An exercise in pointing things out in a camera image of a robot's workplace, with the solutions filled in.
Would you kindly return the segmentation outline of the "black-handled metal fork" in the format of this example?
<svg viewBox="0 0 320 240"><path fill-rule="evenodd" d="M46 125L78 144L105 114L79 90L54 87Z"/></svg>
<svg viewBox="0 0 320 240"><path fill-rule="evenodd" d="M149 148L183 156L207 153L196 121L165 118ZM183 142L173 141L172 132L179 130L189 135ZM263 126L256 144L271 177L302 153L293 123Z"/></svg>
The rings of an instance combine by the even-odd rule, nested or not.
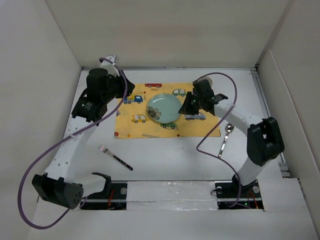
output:
<svg viewBox="0 0 320 240"><path fill-rule="evenodd" d="M123 161L122 159L120 159L118 156L116 156L114 153L112 153L108 148L106 148L104 145L100 145L98 147L98 149L103 152L104 154L110 156L111 158L113 158L115 161L117 161L118 163L120 163L122 166L126 167L128 170L133 171L133 167L130 166L128 163L126 163L125 161Z"/></svg>

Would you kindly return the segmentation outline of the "green flower plate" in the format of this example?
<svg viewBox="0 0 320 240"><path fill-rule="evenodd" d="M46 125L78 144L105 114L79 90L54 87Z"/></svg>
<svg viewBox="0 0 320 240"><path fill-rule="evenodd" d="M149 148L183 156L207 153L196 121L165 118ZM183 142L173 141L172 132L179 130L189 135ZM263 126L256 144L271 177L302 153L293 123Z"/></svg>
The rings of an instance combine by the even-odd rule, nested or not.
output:
<svg viewBox="0 0 320 240"><path fill-rule="evenodd" d="M146 112L155 122L167 124L180 118L181 106L181 101L172 94L156 94L148 101Z"/></svg>

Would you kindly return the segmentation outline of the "purple ceramic mug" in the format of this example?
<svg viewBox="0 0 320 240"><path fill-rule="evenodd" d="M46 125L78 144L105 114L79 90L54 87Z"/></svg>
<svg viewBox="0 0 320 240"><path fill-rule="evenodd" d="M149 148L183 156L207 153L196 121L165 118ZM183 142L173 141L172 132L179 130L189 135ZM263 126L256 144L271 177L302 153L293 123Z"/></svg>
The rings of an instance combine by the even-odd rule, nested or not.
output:
<svg viewBox="0 0 320 240"><path fill-rule="evenodd" d="M208 81L210 86L213 85L213 80L210 77L205 77L204 79Z"/></svg>

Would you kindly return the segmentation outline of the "silver metal spoon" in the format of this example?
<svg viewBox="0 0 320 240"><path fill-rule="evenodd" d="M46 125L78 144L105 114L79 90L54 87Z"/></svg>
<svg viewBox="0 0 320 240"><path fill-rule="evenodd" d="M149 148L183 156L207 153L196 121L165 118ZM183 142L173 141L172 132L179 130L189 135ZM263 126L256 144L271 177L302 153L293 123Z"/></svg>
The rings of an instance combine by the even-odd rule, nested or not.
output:
<svg viewBox="0 0 320 240"><path fill-rule="evenodd" d="M223 154L223 151L224 151L224 149L225 149L226 143L227 143L227 141L228 141L229 135L233 132L233 130L234 130L234 125L233 125L233 124L228 123L228 124L225 126L225 136L224 136L222 145L221 145L220 150L219 150L219 153L218 153L218 158L221 158L221 156L222 156L222 154Z"/></svg>

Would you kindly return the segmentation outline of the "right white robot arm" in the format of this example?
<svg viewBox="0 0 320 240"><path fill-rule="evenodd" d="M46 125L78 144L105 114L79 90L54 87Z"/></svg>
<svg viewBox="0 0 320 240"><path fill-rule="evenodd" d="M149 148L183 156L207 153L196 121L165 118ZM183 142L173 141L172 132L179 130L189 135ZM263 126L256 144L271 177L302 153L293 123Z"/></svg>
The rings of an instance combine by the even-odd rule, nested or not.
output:
<svg viewBox="0 0 320 240"><path fill-rule="evenodd" d="M187 93L180 114L196 115L199 110L204 110L232 124L247 137L247 159L235 173L231 184L232 193L243 197L265 165L285 150L278 122L273 117L262 118L247 112L224 94L214 94L207 79L196 80L192 85L193 89Z"/></svg>

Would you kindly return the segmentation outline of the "yellow car-print placemat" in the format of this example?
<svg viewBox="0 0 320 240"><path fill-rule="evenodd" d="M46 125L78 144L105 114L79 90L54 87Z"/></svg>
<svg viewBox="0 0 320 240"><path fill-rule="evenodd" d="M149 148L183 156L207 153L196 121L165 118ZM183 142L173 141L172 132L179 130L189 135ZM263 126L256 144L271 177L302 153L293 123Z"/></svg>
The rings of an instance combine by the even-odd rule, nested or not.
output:
<svg viewBox="0 0 320 240"><path fill-rule="evenodd" d="M156 122L160 118L158 106L148 107L148 102L158 94L169 94L181 103L191 83L137 83L132 95L127 97L116 112L114 136L120 139L204 137L219 121L203 110L197 115L180 115L169 123Z"/></svg>

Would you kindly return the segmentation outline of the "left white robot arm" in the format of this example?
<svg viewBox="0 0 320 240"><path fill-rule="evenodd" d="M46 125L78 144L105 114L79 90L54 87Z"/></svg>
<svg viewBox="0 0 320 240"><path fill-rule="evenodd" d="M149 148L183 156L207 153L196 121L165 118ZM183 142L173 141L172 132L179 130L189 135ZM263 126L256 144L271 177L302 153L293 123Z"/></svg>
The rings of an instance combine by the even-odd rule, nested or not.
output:
<svg viewBox="0 0 320 240"><path fill-rule="evenodd" d="M97 194L104 199L111 194L109 175L96 171L77 179L76 166L99 120L106 114L108 103L130 96L134 89L135 85L124 74L112 75L104 68L88 72L86 88L71 112L69 139L59 146L44 173L32 179L42 200L73 210L84 197Z"/></svg>

